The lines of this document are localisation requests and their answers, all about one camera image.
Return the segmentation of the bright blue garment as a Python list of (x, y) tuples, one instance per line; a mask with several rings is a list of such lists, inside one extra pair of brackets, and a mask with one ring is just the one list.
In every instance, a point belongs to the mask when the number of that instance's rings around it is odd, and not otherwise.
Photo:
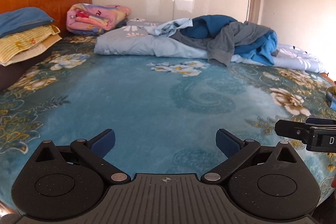
[(246, 59), (272, 66), (274, 59), (272, 53), (277, 50), (277, 34), (273, 30), (258, 38), (255, 42), (243, 46), (239, 55)]

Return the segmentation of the teal floral bed blanket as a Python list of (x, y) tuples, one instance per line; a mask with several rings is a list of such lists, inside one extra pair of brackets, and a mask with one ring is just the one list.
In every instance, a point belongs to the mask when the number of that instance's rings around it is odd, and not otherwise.
[(69, 145), (105, 129), (105, 156), (129, 175), (204, 174), (224, 160), (215, 134), (275, 145), (278, 120), (335, 118), (320, 75), (249, 64), (154, 56), (99, 56), (92, 37), (56, 43), (51, 55), (1, 92), (1, 201), (43, 140)]

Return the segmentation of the dark blue garment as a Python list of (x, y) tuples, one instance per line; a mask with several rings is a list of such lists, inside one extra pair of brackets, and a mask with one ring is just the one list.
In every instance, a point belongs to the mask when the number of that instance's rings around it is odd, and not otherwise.
[[(205, 15), (192, 20), (191, 27), (184, 28), (180, 32), (196, 39), (214, 38), (219, 31), (232, 22), (239, 22), (236, 19), (225, 15)], [(235, 47), (234, 54), (238, 55), (243, 46)]]

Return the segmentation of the grey shirt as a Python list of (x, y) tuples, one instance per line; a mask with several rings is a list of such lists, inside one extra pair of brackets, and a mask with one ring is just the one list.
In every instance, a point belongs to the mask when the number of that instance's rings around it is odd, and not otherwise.
[(235, 47), (251, 45), (270, 31), (270, 28), (255, 23), (232, 22), (223, 27), (214, 38), (189, 38), (180, 31), (171, 38), (189, 47), (206, 51), (210, 62), (228, 66)]

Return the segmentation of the dark brown pillow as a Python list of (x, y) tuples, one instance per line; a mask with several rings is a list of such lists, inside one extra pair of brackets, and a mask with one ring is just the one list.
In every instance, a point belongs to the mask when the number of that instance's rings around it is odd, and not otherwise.
[(19, 80), (24, 73), (33, 67), (34, 65), (40, 63), (41, 61), (45, 60), (47, 57), (51, 55), (52, 49), (48, 49), (42, 54), (33, 57), (31, 59), (21, 61), (15, 64), (8, 65), (4, 67), (1, 65), (0, 70), (0, 90), (6, 90), (7, 88), (11, 87), (13, 84)]

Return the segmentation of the blue pillow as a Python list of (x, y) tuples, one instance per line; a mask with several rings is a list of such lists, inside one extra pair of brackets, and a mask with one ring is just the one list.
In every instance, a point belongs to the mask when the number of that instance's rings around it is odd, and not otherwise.
[(55, 20), (37, 7), (25, 7), (5, 12), (0, 17), (1, 38), (36, 27), (49, 25)]

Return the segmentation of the cream pillow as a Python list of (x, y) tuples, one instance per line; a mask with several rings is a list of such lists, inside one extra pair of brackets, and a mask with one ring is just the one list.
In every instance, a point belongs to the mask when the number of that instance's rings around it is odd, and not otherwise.
[(25, 50), (21, 53), (18, 53), (17, 55), (13, 56), (9, 61), (7, 62), (1, 62), (1, 65), (8, 66), (11, 64), (19, 63), (22, 61), (26, 61), (28, 59), (32, 59), (33, 57), (37, 57), (41, 55), (42, 53), (45, 53), (47, 50), (49, 50), (54, 44), (59, 42), (61, 40), (60, 35), (51, 35), (50, 37), (46, 38), (36, 46), (30, 48), (29, 50)]

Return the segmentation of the yellow striped pillow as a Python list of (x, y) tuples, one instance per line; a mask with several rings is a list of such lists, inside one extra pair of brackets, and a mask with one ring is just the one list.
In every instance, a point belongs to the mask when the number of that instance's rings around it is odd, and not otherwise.
[(56, 26), (49, 24), (7, 35), (1, 38), (1, 62), (6, 63), (18, 53), (29, 50), (50, 36), (59, 33), (60, 30)]

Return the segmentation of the light blue floral duvet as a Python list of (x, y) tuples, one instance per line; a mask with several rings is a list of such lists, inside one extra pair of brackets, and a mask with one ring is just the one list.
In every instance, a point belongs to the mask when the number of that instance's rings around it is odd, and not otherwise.
[[(99, 55), (138, 55), (157, 57), (180, 57), (187, 59), (206, 59), (205, 50), (186, 46), (172, 38), (153, 36), (141, 26), (129, 25), (99, 36), (94, 47)], [(267, 65), (280, 68), (297, 69), (307, 72), (322, 73), (322, 63), (305, 51), (295, 47), (279, 44), (273, 63), (257, 54), (236, 55), (232, 63)]]

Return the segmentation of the pink cartoon folded blanket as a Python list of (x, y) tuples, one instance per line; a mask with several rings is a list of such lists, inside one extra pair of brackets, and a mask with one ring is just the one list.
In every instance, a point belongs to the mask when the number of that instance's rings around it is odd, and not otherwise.
[(66, 28), (77, 35), (102, 35), (126, 25), (130, 14), (126, 6), (77, 3), (67, 11)]

